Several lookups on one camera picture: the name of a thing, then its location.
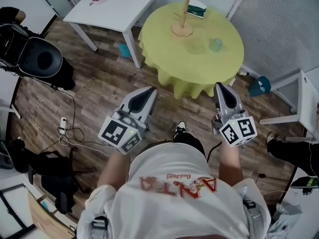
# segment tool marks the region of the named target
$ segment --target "wooden mug tree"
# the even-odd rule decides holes
[[[186,23],[188,7],[189,7],[189,0],[186,0],[182,17],[174,12],[174,14],[176,14],[178,17],[182,19],[180,22],[175,22],[171,25],[172,32],[176,34],[177,36],[186,37],[193,34],[193,28]]]

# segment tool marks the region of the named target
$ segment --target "black frame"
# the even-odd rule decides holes
[[[33,231],[36,226],[34,224],[32,224],[31,226],[27,227],[23,221],[19,218],[19,216],[14,212],[14,210],[12,209],[12,207],[10,206],[10,204],[8,203],[8,201],[5,199],[4,197],[4,193],[6,192],[9,192],[9,191],[12,191],[12,190],[15,190],[15,189],[19,189],[19,188],[25,188],[25,185],[24,184],[18,184],[16,186],[13,186],[13,187],[10,187],[10,188],[7,188],[7,189],[3,189],[3,190],[0,190],[0,198],[1,200],[3,201],[5,207],[7,208],[8,210],[8,213],[10,215],[12,215],[14,217],[14,219],[16,220],[16,222],[21,226],[21,230],[19,230],[18,232],[10,235],[9,237],[5,238],[5,239],[20,239],[20,238],[23,238],[25,235],[27,235],[28,233],[30,233],[31,231]]]

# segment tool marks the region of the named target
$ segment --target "small box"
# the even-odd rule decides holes
[[[252,116],[229,120],[220,130],[230,146],[239,146],[257,136]]]
[[[98,137],[124,155],[142,141],[138,129],[111,117],[106,117]]]

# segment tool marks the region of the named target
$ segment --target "black pants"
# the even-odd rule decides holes
[[[193,146],[205,155],[203,145],[201,145],[200,141],[190,133],[179,133],[177,136],[175,136],[173,142],[180,142]]]
[[[162,143],[167,143],[167,142],[180,142],[180,143],[188,144],[188,145],[193,146],[194,148],[198,149],[205,156],[205,151],[204,151],[203,145],[201,145],[200,141],[197,138],[195,138],[194,136],[192,136],[190,133],[179,133],[177,136],[175,136],[173,141],[166,140],[166,141],[151,143],[145,149],[143,149],[141,152],[143,152],[147,149],[150,149],[154,146],[160,145]]]
[[[319,144],[310,144],[310,150],[307,142],[283,143],[271,140],[267,144],[267,151],[274,157],[301,168],[310,176],[319,175]]]

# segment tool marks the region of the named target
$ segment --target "white t-shirt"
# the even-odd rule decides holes
[[[254,181],[231,187],[209,170],[204,155],[184,143],[144,151],[132,162],[129,180],[118,192],[110,185],[92,192],[78,224],[78,238],[103,212],[109,220],[109,239],[264,238],[270,215]],[[244,211],[244,198],[260,207],[252,222]],[[253,228],[256,217],[260,222]],[[261,230],[258,238],[251,233],[256,229]]]

